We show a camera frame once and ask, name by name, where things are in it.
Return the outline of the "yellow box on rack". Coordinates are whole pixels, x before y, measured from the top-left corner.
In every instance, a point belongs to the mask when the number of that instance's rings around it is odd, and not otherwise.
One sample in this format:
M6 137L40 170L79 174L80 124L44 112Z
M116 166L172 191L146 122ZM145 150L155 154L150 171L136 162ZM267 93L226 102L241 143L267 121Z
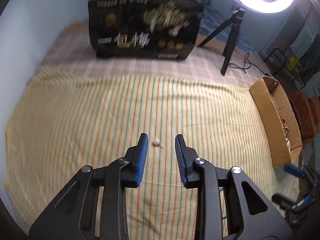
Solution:
M298 59L295 57L295 55L290 56L289 58L289 64L287 65L287 69L291 71L298 72Z

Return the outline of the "orange box on floor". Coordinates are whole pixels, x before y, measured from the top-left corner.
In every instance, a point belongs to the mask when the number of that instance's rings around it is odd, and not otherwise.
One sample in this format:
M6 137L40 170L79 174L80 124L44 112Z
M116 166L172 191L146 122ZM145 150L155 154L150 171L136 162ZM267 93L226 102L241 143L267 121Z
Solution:
M305 145L313 141L319 133L319 99L316 96L309 97L304 91L297 90L289 95L289 102Z

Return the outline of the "hanging clothes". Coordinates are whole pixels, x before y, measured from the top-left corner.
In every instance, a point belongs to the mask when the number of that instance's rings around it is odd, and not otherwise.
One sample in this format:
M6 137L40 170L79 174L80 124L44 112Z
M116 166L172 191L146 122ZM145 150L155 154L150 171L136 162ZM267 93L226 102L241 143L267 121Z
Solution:
M319 34L319 18L309 15L290 48L297 59L301 59Z

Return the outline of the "open cardboard box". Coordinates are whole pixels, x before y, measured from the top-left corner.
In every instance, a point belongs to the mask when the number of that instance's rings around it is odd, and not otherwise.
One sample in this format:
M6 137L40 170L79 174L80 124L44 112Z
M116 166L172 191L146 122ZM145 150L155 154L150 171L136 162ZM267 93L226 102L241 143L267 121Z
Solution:
M303 144L298 122L283 87L276 79L262 76L249 91L264 125L273 167L294 163ZM288 129L283 130L281 118L285 119Z

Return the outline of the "brown leather wrist watch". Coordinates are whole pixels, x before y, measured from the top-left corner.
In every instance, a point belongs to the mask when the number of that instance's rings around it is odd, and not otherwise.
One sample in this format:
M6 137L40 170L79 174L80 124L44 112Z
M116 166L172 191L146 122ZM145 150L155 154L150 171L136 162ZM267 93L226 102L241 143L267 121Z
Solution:
M285 121L284 118L281 118L281 123L282 123L282 126L283 126L283 130L288 129L288 126L287 126L286 121Z

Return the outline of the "yellow striped bed sheet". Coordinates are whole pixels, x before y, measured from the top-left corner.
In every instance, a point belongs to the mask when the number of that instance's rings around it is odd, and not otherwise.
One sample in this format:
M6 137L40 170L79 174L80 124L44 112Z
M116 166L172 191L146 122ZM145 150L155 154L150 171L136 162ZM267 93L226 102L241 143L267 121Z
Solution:
M131 239L194 236L197 192L181 183L177 134L215 166L241 167L268 197L299 194L298 179L272 166L247 88L149 75L81 78L42 68L5 133L4 186L24 231L81 167L107 166L142 133L149 137L143 181L126 192Z

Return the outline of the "black metal rack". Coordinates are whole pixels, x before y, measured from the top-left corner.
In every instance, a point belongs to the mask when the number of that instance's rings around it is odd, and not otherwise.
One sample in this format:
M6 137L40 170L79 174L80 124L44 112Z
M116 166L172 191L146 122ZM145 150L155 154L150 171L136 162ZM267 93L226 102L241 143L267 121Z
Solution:
M273 77L279 77L282 81L288 83L291 87L301 90L305 87L302 80L303 67L298 61L298 72L289 71L287 65L289 64L290 56L294 55L291 52L283 52L280 48L274 48L263 59L263 62L268 66Z

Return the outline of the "small pearl earring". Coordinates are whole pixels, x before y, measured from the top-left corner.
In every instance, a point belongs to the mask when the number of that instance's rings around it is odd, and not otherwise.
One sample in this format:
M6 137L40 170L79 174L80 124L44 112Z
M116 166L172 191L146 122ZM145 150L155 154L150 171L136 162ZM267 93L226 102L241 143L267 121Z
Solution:
M161 149L163 149L163 147L161 146L161 143L160 143L160 140L159 139L155 139L153 142L152 142L153 146L155 147L159 147Z

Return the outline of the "black tripod stand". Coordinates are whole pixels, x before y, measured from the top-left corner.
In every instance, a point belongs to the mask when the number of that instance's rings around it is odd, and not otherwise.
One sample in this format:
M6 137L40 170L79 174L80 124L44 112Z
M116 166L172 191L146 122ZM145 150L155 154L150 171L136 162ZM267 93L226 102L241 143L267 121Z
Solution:
M232 53L236 47L237 40L240 34L240 25L243 22L245 14L245 9L242 7L237 7L233 10L233 15L231 18L223 22L219 25L209 36L207 36L199 45L198 47L204 47L209 41L215 38L218 34L220 34L223 30L225 30L228 26L231 26L231 31L229 33L229 37L225 48L223 50L222 55L225 57L222 68L221 68L221 75L224 76L227 68L229 66Z

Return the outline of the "pink plaid blanket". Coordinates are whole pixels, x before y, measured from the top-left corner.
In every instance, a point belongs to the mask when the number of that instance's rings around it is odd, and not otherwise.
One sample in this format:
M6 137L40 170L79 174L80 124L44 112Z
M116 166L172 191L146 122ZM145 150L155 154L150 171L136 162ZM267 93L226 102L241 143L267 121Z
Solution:
M221 75L225 45L220 40L212 40L203 48L195 47L183 61L118 57L99 59L89 41L88 24L81 22L71 24L62 31L40 66L86 77L159 75L243 88L251 87L261 76L271 73L267 65L253 55L248 57L252 66L243 71L246 53L235 48L231 62L236 67L229 67L225 75Z

